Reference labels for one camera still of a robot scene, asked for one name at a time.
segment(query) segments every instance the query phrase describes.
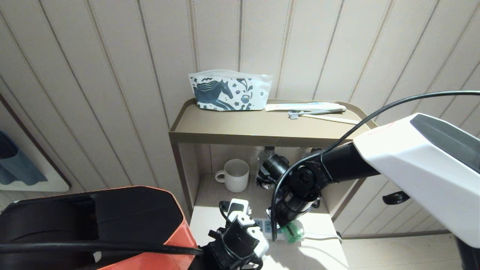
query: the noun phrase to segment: mug handle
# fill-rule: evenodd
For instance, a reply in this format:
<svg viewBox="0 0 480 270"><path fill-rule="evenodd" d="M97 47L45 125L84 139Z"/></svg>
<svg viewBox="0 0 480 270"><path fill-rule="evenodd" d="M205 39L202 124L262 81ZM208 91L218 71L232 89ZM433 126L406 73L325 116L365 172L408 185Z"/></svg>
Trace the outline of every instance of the mug handle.
<svg viewBox="0 0 480 270"><path fill-rule="evenodd" d="M215 180L220 183L225 183L225 170L219 170L215 173Z"/></svg>

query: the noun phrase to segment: horse illustration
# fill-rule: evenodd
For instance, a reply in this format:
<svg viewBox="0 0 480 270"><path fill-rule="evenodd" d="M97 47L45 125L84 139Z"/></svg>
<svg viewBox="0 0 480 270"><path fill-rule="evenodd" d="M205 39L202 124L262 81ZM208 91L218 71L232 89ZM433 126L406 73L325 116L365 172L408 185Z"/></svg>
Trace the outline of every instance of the horse illustration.
<svg viewBox="0 0 480 270"><path fill-rule="evenodd" d="M196 87L193 87L193 92L198 102L210 103L224 110L235 110L230 104L218 99L221 92L226 94L230 99L233 98L233 94L228 87L228 82L221 80L220 82L211 81L208 83L197 84Z"/></svg>

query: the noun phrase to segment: floor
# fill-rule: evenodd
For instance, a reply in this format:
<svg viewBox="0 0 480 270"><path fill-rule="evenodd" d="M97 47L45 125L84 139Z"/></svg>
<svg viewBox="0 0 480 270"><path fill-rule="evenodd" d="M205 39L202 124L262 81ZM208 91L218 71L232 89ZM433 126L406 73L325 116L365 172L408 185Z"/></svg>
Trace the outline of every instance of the floor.
<svg viewBox="0 0 480 270"><path fill-rule="evenodd" d="M451 234L344 240L353 270L461 270Z"/></svg>

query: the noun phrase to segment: striped wallpaper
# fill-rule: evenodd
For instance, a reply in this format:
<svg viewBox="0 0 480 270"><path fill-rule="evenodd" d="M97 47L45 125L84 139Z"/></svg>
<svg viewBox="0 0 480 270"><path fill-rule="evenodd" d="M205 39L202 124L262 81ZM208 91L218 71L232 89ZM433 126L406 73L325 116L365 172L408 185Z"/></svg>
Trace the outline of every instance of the striped wallpaper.
<svg viewBox="0 0 480 270"><path fill-rule="evenodd" d="M369 113L409 95L479 89L478 13L478 0L0 0L0 94L70 192L159 186L185 207L168 129L193 97L186 74L272 74L270 98L349 101ZM377 122L421 111L479 136L479 103L412 102ZM195 149L206 157L199 171L211 173L218 147ZM442 229L415 202L379 203L392 190L367 179L336 228Z"/></svg>

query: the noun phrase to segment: white pouch with horse print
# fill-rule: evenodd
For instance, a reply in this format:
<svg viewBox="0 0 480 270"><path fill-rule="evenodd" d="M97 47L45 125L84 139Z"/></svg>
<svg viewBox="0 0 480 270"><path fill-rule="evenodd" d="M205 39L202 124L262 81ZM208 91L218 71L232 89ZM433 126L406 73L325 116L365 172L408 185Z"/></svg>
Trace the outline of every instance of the white pouch with horse print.
<svg viewBox="0 0 480 270"><path fill-rule="evenodd" d="M273 76L230 70L188 74L197 106L207 110L262 110Z"/></svg>

